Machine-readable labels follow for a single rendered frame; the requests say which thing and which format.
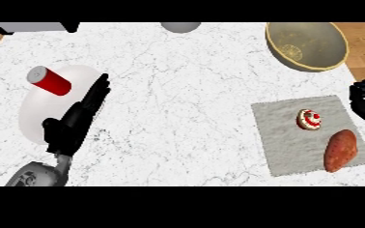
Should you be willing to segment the olive bowl with yellow rim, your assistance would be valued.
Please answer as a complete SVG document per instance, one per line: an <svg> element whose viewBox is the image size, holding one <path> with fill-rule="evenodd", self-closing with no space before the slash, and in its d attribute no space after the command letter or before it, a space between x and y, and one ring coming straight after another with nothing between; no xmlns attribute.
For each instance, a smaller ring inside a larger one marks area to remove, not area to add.
<svg viewBox="0 0 365 228"><path fill-rule="evenodd" d="M347 40L332 22L269 22L264 41L272 56L293 70L330 71L346 61Z"/></svg>

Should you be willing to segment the red can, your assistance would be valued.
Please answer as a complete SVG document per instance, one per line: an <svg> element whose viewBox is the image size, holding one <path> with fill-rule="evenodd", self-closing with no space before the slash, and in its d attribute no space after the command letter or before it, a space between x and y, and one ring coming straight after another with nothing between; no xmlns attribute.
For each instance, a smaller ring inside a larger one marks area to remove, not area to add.
<svg viewBox="0 0 365 228"><path fill-rule="evenodd" d="M71 90L71 82L44 66L30 70L27 81L56 96L66 95Z"/></svg>

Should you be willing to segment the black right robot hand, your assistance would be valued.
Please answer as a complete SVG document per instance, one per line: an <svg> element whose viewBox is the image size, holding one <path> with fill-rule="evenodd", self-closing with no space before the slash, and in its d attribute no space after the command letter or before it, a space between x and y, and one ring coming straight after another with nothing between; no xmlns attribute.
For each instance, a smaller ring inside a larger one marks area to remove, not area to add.
<svg viewBox="0 0 365 228"><path fill-rule="evenodd" d="M349 86L350 109L365 120L365 79Z"/></svg>

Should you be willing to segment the orange sweet potato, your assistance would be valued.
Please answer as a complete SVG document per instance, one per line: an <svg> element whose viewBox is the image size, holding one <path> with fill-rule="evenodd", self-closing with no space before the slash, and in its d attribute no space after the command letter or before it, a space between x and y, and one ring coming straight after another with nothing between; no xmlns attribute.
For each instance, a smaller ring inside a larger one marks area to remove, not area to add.
<svg viewBox="0 0 365 228"><path fill-rule="evenodd" d="M356 135L349 129L343 129L331 136L328 141L324 154L325 171L337 172L355 159L356 154Z"/></svg>

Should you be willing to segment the grey placemat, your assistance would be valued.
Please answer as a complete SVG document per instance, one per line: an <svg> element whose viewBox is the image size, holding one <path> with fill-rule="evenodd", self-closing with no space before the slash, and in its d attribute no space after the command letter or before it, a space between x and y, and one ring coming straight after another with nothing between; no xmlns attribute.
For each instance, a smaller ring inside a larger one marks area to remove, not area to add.
<svg viewBox="0 0 365 228"><path fill-rule="evenodd" d="M322 170L330 138L343 129L355 133L358 147L358 155L347 166L365 164L365 140L337 96L253 103L251 108L272 176ZM319 130L309 131L298 127L297 115L301 109L319 114Z"/></svg>

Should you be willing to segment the grey round object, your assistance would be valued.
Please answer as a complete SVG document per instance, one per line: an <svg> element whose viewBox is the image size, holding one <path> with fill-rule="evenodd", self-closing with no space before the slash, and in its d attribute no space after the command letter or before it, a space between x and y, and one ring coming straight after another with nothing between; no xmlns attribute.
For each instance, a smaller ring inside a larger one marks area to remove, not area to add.
<svg viewBox="0 0 365 228"><path fill-rule="evenodd" d="M199 27L199 22L163 22L161 26L173 33L189 33Z"/></svg>

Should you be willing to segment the brown wooden board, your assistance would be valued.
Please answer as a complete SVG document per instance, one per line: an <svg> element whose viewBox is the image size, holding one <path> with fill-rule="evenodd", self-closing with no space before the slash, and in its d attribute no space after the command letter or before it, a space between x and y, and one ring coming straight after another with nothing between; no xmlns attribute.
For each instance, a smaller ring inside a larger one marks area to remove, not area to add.
<svg viewBox="0 0 365 228"><path fill-rule="evenodd" d="M337 22L349 45L346 66L356 81L365 79L365 22Z"/></svg>

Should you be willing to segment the grey appliance with black part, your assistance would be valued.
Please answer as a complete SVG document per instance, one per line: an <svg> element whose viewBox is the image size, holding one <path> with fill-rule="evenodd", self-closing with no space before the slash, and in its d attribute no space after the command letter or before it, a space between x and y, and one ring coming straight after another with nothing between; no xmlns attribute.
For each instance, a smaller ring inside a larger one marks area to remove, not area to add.
<svg viewBox="0 0 365 228"><path fill-rule="evenodd" d="M16 32L66 31L74 33L78 22L0 22L0 34L13 35Z"/></svg>

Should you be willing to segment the white plate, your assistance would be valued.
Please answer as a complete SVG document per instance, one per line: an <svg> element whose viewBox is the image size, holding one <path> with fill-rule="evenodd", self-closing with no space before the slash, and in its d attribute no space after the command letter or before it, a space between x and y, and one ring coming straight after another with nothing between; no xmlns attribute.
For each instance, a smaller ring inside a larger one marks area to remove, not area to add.
<svg viewBox="0 0 365 228"><path fill-rule="evenodd" d="M71 82L68 94L56 96L28 82L32 88L21 105L21 132L25 138L38 145L46 145L43 121L47 118L59 119L62 117L71 105L84 98L95 81L102 75L92 67L81 65L66 66L53 72Z"/></svg>

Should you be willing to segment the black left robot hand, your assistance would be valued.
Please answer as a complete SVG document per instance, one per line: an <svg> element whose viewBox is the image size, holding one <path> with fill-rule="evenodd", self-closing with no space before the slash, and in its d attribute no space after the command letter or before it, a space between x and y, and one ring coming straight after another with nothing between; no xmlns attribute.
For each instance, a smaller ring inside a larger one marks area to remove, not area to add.
<svg viewBox="0 0 365 228"><path fill-rule="evenodd" d="M96 80L84 98L68 108L62 118L47 118L43 121L44 140L49 143L47 152L72 157L78 151L95 116L100 110L109 93L108 74Z"/></svg>

